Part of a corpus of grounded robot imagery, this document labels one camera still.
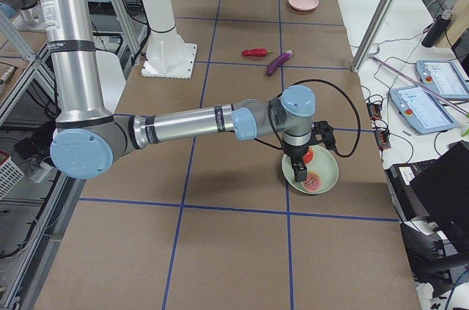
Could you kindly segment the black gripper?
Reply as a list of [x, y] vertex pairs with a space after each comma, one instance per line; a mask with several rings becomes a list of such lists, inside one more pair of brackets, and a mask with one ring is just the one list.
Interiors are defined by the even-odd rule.
[[303, 162], [303, 156], [308, 152], [309, 145], [295, 146], [283, 143], [284, 154], [291, 157], [291, 166], [294, 173], [295, 182], [305, 182], [307, 180], [307, 167]]

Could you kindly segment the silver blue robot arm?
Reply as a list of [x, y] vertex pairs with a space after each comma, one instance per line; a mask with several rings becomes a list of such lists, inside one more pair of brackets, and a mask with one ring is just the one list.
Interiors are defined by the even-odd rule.
[[150, 144], [233, 131], [241, 141], [280, 133], [295, 179], [305, 180], [303, 156], [320, 128], [308, 87], [290, 86], [267, 103], [245, 100], [163, 116], [117, 116], [103, 100], [90, 1], [99, 0], [40, 0], [61, 108], [50, 147], [58, 170], [87, 180]]
[[45, 29], [43, 11], [38, 0], [1, 0], [1, 12], [21, 28]]

